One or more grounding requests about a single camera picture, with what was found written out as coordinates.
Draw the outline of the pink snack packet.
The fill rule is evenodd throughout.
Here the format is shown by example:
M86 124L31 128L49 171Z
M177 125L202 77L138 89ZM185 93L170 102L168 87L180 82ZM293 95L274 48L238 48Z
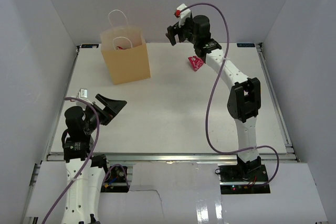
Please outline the pink snack packet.
M204 64L202 59L199 58L198 56L188 57L188 60L189 60L189 62L191 64L191 67L194 71L197 71Z

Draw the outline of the brown paper bag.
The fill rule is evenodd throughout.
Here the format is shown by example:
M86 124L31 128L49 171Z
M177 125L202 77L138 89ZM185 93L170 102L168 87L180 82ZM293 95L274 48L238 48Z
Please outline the brown paper bag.
M114 85L148 79L151 77L148 50L140 27L125 24L115 26L110 15L111 28L100 34L101 53Z

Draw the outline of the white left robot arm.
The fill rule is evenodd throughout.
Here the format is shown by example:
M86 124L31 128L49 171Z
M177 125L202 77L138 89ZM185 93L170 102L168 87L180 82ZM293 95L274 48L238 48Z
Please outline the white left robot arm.
M94 155L99 133L126 106L124 100L108 99L100 94L100 108L81 98L65 111L66 129L61 137L67 174L65 211L62 223L99 223L98 206L103 183L110 178L111 166L104 154Z

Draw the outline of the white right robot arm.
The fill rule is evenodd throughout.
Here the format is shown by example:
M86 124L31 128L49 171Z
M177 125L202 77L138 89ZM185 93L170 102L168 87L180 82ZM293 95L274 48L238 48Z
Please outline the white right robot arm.
M207 16L176 14L178 22L167 29L166 36L172 45L188 41L197 56L211 67L227 85L230 93L227 109L236 123L238 136L237 175L247 182L261 167L256 149L256 119L261 107L260 81L242 73L226 56L221 45L211 38Z

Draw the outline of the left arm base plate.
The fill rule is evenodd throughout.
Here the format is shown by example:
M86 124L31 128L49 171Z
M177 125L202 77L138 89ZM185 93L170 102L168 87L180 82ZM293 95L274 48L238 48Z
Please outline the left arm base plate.
M101 193L127 193L129 188L126 184L128 175L128 167L116 166L110 172L108 179L101 186Z

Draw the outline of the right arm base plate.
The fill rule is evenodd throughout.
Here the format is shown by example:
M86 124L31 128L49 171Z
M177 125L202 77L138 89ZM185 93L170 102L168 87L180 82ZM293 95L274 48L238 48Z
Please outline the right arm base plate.
M219 176L222 195L270 193L269 185L264 185L268 181L265 165L246 174L238 165L223 165L215 169L214 173Z

